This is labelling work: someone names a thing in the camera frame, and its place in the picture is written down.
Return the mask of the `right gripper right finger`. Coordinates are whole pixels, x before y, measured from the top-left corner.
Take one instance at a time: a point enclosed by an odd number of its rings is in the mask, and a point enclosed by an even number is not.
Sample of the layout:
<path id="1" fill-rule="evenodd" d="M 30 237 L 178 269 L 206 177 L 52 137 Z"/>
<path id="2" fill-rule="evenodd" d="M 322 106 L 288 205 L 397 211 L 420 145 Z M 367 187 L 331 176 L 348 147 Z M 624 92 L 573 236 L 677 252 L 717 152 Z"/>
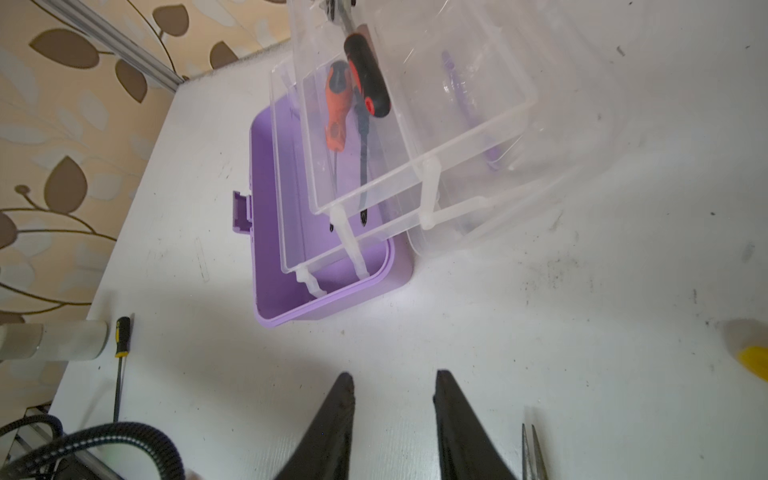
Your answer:
<path id="1" fill-rule="evenodd" d="M 448 370 L 437 371 L 433 404 L 442 479 L 515 479 Z"/>

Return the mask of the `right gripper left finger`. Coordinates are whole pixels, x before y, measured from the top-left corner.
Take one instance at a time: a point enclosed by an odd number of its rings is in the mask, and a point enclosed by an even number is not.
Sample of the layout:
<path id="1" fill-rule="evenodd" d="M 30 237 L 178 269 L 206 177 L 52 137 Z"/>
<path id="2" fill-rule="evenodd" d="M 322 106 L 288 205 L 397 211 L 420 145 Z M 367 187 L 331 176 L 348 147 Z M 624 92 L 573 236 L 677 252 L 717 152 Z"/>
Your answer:
<path id="1" fill-rule="evenodd" d="M 347 480 L 354 413 L 353 377 L 343 372 L 276 479 Z"/>

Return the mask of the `orange handle pliers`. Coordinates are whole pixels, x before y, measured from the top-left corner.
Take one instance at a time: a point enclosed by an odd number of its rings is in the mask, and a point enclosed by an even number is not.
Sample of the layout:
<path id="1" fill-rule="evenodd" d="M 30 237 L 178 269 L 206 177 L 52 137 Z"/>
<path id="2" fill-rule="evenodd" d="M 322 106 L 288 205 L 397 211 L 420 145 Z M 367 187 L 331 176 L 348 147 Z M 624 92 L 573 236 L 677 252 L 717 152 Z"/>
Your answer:
<path id="1" fill-rule="evenodd" d="M 546 469 L 539 436 L 534 425 L 522 425 L 521 443 L 522 479 L 548 480 L 549 475 Z"/>

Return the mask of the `purple clear plastic tool box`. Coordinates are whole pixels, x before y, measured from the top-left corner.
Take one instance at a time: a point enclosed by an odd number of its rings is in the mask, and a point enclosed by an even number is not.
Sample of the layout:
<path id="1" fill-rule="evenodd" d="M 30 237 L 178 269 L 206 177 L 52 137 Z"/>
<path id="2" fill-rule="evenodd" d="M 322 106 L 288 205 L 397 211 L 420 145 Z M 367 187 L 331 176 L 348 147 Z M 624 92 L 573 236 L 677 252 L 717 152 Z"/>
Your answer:
<path id="1" fill-rule="evenodd" d="M 616 78 L 557 1 L 356 1 L 391 100 L 386 117 L 370 114 L 361 187 L 359 90 L 325 2 L 288 5 L 292 53 L 251 125 L 250 190 L 233 196 L 267 327 L 385 294 L 410 279 L 414 254 L 540 213 L 607 168 L 624 123 Z M 353 97 L 334 194 L 325 84 L 337 60 Z"/>

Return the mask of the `orange handle screwdriver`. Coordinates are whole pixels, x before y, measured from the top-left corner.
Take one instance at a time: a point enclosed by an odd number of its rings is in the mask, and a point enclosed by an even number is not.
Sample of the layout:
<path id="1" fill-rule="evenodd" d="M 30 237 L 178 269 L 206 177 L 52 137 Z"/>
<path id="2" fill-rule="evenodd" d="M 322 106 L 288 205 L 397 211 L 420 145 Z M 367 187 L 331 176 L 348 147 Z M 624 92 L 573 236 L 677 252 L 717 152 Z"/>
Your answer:
<path id="1" fill-rule="evenodd" d="M 334 194 L 338 190 L 338 154 L 346 145 L 346 121 L 352 106 L 352 83 L 349 65 L 337 60 L 330 65 L 326 84 L 325 98 L 328 110 L 328 122 L 325 128 L 326 146 L 332 152 L 331 172 Z"/>

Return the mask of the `red black ratchet wrench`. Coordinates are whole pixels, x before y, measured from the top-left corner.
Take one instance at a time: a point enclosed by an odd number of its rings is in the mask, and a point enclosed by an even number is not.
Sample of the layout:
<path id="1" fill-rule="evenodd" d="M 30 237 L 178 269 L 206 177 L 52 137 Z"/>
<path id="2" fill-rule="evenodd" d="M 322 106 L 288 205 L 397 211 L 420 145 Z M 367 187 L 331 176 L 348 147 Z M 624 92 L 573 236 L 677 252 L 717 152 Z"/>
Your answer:
<path id="1" fill-rule="evenodd" d="M 328 19 L 338 25 L 345 35 L 344 52 L 366 109 L 373 117 L 384 118 L 391 111 L 389 92 L 368 25 L 353 19 L 355 6 L 356 1 L 329 0 L 325 2 L 324 9 Z"/>

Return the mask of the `brown handle screwdriver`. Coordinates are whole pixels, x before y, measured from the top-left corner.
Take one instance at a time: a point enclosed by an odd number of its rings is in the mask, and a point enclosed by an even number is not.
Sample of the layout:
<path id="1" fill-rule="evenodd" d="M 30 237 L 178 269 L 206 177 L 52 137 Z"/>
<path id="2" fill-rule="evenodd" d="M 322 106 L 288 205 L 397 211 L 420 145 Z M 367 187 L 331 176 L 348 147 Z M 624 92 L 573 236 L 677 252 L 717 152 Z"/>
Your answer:
<path id="1" fill-rule="evenodd" d="M 360 186 L 364 187 L 368 182 L 368 135 L 370 129 L 370 113 L 364 99 L 359 92 L 355 93 L 354 111 L 357 120 L 357 130 L 360 137 L 359 178 Z M 359 218 L 363 227 L 368 222 L 368 210 L 366 208 L 367 192 L 363 191 L 359 197 Z"/>

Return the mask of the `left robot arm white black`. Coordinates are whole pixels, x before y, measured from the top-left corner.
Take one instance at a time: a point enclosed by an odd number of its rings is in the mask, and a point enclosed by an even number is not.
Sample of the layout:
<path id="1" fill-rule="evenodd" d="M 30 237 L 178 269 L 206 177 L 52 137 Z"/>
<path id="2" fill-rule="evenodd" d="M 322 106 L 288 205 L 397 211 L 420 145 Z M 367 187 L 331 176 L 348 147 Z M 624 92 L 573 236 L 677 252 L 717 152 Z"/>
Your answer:
<path id="1" fill-rule="evenodd" d="M 103 445 L 128 445 L 144 452 L 154 463 L 160 479 L 185 479 L 179 451 L 162 431 L 138 422 L 116 422 L 64 434 L 61 421 L 48 414 L 23 417 L 1 427 L 5 436 L 21 427 L 42 423 L 52 433 L 52 440 L 1 468 L 2 479 L 27 479 L 42 475 L 59 460 Z"/>

